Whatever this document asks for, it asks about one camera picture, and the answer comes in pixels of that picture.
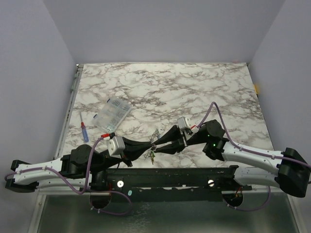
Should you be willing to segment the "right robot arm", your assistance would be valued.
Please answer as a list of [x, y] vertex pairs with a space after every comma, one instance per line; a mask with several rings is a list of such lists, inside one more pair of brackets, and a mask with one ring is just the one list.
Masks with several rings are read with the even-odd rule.
[[311, 167], [296, 150], [262, 150], [238, 144], [224, 137], [226, 131], [216, 120], [199, 127], [190, 126], [184, 117], [177, 123], [154, 142], [156, 153], [175, 154], [187, 146], [204, 144], [203, 152], [209, 159], [246, 165], [224, 176], [227, 189], [257, 184], [280, 188], [294, 197], [305, 197]]

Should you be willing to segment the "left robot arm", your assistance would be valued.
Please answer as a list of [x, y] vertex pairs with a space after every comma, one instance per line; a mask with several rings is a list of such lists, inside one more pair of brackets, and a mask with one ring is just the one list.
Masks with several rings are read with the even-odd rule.
[[17, 193], [32, 193], [38, 188], [66, 184], [81, 195], [90, 186], [100, 192], [107, 187], [107, 169], [125, 163], [128, 167], [145, 151], [152, 148], [149, 141], [139, 142], [113, 134], [103, 134], [93, 146], [82, 144], [70, 154], [49, 162], [29, 164], [14, 160], [12, 173], [5, 176], [5, 187]]

